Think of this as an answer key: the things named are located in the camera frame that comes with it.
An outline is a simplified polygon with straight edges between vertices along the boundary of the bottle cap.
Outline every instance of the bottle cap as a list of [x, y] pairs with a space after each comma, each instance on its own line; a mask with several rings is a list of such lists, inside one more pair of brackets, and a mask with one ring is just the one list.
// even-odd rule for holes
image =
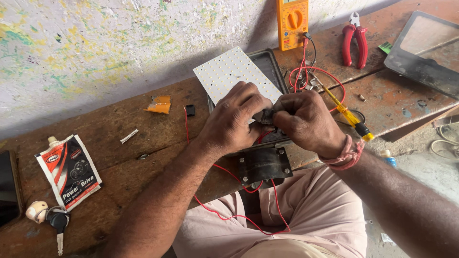
[[57, 139], [54, 136], [51, 136], [50, 138], [48, 138], [48, 142], [50, 142], [50, 143], [53, 143], [55, 141], [57, 141]]
[[390, 155], [391, 155], [391, 152], [390, 152], [389, 150], [385, 150], [385, 151], [380, 151], [379, 154], [380, 154], [381, 156], [385, 156], [385, 155], [390, 156]]

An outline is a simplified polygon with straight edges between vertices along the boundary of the pliers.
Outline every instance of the pliers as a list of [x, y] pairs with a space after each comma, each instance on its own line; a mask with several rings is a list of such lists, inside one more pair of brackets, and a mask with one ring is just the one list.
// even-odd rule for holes
[[368, 28], [363, 28], [360, 26], [359, 15], [357, 12], [353, 12], [351, 17], [349, 18], [349, 22], [351, 24], [346, 25], [343, 28], [344, 34], [344, 42], [343, 42], [343, 60], [345, 66], [351, 66], [351, 53], [350, 53], [350, 46], [351, 46], [351, 39], [353, 34], [355, 34], [355, 38], [357, 39], [358, 44], [358, 51], [359, 51], [359, 58], [357, 68], [362, 69], [365, 67], [367, 62], [367, 55], [368, 55], [368, 46], [367, 46], [367, 39], [365, 38], [365, 32], [367, 32]]

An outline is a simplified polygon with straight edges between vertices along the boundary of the hand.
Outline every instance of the hand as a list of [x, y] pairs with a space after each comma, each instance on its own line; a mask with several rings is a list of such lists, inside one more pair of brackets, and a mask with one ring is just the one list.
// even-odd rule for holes
[[240, 81], [217, 103], [196, 143], [216, 159], [248, 148], [262, 132], [274, 129], [258, 122], [249, 125], [249, 119], [272, 106], [271, 100], [263, 97], [255, 84]]
[[346, 135], [334, 121], [322, 97], [313, 91], [285, 94], [274, 104], [273, 124], [301, 148], [326, 159], [341, 154]]

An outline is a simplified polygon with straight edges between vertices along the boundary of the wooden workbench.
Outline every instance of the wooden workbench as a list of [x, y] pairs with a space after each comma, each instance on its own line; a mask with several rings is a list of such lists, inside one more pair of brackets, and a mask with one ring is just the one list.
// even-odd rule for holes
[[[411, 13], [416, 10], [459, 23], [456, 13], [459, 4], [455, 0], [438, 3], [405, 0], [361, 17], [360, 24], [368, 27], [366, 37], [369, 48], [367, 65], [362, 70], [355, 68], [358, 59], [355, 45], [351, 46], [354, 64], [351, 67], [342, 66], [341, 30], [346, 24], [313, 35], [318, 53], [316, 66], [326, 69], [346, 83], [345, 103], [366, 115], [367, 125], [376, 136], [431, 119], [432, 115], [436, 116], [459, 104], [427, 87], [400, 77], [383, 66], [386, 55], [377, 46], [385, 41], [393, 43]], [[274, 52], [283, 73], [295, 68], [302, 58], [301, 49]], [[325, 75], [319, 72], [316, 74], [330, 87], [336, 85]], [[332, 91], [338, 97], [341, 96], [339, 87]], [[364, 95], [367, 101], [360, 101], [358, 94]], [[171, 113], [165, 115], [143, 111], [150, 103], [151, 95], [171, 95]], [[328, 97], [324, 99], [332, 107]], [[105, 185], [72, 211], [72, 218], [65, 232], [64, 254], [102, 244], [132, 200], [186, 146], [182, 106], [187, 104], [194, 104], [196, 109], [196, 116], [188, 119], [190, 138], [193, 139], [209, 116], [206, 92], [197, 78], [190, 78], [0, 141], [1, 150], [13, 150], [17, 155], [26, 206], [33, 201], [57, 204], [34, 157], [34, 154], [48, 147], [47, 138], [55, 136], [63, 140], [78, 133], [86, 145]], [[139, 132], [121, 145], [119, 140], [134, 129]], [[314, 155], [295, 145], [289, 146], [287, 153], [292, 168], [299, 168], [314, 160]], [[142, 154], [149, 154], [149, 157], [137, 160]], [[237, 171], [235, 163], [229, 159], [222, 159], [218, 164], [230, 171]], [[197, 195], [201, 201], [208, 202], [239, 189], [237, 181], [230, 175], [218, 168], [212, 168]], [[2, 257], [25, 257], [30, 254], [35, 257], [57, 256], [55, 230], [49, 225], [38, 225], [26, 218], [2, 230], [0, 243]]]

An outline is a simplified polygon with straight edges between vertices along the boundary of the light pink trousers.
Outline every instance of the light pink trousers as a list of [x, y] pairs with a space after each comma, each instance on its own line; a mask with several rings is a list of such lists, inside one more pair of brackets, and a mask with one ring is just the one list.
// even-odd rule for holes
[[[364, 258], [367, 235], [360, 198], [327, 166], [293, 174], [276, 187], [280, 211], [291, 232], [267, 236], [248, 228], [244, 218], [221, 220], [199, 206], [186, 212], [175, 237], [177, 257], [239, 258], [262, 241], [295, 239], [323, 247], [339, 257]], [[264, 224], [282, 225], [274, 189], [260, 189], [259, 195]], [[245, 215], [238, 192], [205, 206], [224, 218]]]

